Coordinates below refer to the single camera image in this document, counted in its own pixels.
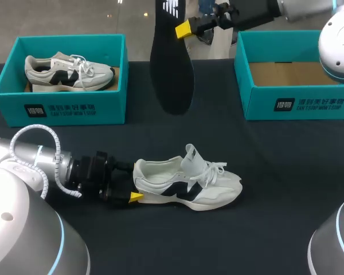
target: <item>coiled cable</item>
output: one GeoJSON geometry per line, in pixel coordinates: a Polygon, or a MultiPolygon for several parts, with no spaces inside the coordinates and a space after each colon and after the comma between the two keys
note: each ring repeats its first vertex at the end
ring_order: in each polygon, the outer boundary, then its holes
{"type": "Polygon", "coordinates": [[[42,190],[42,194],[41,194],[41,198],[42,199],[45,199],[46,198],[46,195],[47,195],[47,192],[48,192],[48,186],[49,186],[49,183],[48,183],[48,178],[47,178],[47,175],[46,173],[43,172],[42,169],[40,169],[39,167],[31,164],[31,163],[28,163],[28,162],[24,162],[23,160],[19,159],[15,152],[14,152],[14,145],[15,145],[15,142],[17,141],[17,139],[25,132],[31,130],[31,129],[43,129],[43,130],[46,130],[47,132],[49,132],[54,141],[55,141],[55,145],[56,145],[56,152],[55,152],[55,182],[56,182],[56,185],[60,188],[60,190],[70,196],[73,196],[73,197],[76,197],[76,198],[80,198],[81,197],[81,193],[78,192],[78,191],[73,191],[73,190],[69,190],[67,188],[65,188],[61,182],[60,182],[60,152],[61,152],[61,147],[60,147],[60,140],[58,139],[58,136],[56,135],[56,133],[54,132],[54,130],[52,130],[50,127],[47,127],[45,125],[42,125],[42,124],[33,124],[33,125],[29,125],[27,127],[24,127],[22,129],[20,129],[14,136],[13,138],[11,139],[10,141],[10,146],[9,146],[9,152],[10,152],[10,155],[11,157],[19,164],[21,165],[24,165],[26,167],[29,167],[30,169],[34,170],[34,171],[37,171],[38,173],[40,173],[40,175],[42,176],[42,179],[44,180],[44,188],[42,190]]]}

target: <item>black n logo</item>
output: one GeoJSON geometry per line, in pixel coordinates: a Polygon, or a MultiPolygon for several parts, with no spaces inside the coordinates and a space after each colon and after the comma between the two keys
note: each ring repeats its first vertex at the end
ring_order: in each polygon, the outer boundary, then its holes
{"type": "Polygon", "coordinates": [[[202,187],[199,183],[195,183],[194,186],[188,192],[187,182],[175,182],[170,187],[168,187],[167,190],[164,191],[161,195],[167,197],[177,195],[177,198],[191,202],[197,197],[201,190],[202,187]]]}
{"type": "Polygon", "coordinates": [[[76,70],[74,70],[74,72],[72,73],[72,75],[70,76],[70,78],[68,77],[68,72],[65,70],[58,70],[53,77],[50,80],[50,83],[52,85],[57,85],[59,84],[59,82],[62,83],[62,85],[66,85],[66,86],[74,86],[75,81],[77,81],[79,78],[79,74],[76,70]]]}

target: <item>teal shoe box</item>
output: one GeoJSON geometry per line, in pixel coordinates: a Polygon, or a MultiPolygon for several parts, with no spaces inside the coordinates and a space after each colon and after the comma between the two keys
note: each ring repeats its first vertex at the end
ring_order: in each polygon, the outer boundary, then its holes
{"type": "Polygon", "coordinates": [[[127,48],[122,34],[18,37],[0,75],[0,111],[10,127],[123,124],[127,81],[127,48]],[[118,85],[114,91],[24,92],[28,83],[25,58],[49,58],[57,52],[119,67],[118,85]]]}
{"type": "Polygon", "coordinates": [[[344,85],[325,75],[319,36],[239,33],[234,69],[247,120],[344,119],[344,85]]]}

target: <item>white sneaker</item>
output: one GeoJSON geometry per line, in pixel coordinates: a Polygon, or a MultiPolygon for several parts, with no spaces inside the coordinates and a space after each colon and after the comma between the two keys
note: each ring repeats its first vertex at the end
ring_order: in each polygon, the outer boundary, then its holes
{"type": "Polygon", "coordinates": [[[107,65],[58,52],[51,58],[27,56],[25,74],[35,92],[100,91],[113,84],[115,70],[107,65]]]}
{"type": "Polygon", "coordinates": [[[233,202],[242,191],[241,178],[224,171],[226,163],[206,162],[192,144],[186,156],[165,162],[135,163],[133,178],[144,198],[141,203],[180,202],[196,211],[233,202]]]}

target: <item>black tablecloth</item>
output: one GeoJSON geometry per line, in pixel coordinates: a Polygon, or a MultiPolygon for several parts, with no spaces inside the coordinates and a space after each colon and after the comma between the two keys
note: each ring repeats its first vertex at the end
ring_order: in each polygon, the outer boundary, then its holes
{"type": "MultiPolygon", "coordinates": [[[[193,143],[242,177],[237,203],[202,213],[176,205],[117,210],[52,191],[49,204],[84,238],[93,275],[309,274],[312,233],[344,201],[344,121],[245,121],[233,60],[193,65],[185,116],[164,113],[148,63],[130,62],[125,125],[53,129],[76,157],[101,150],[128,162],[166,160],[193,143]]],[[[0,114],[0,137],[17,131],[0,114]]],[[[53,146],[37,130],[21,140],[53,146]]]]}

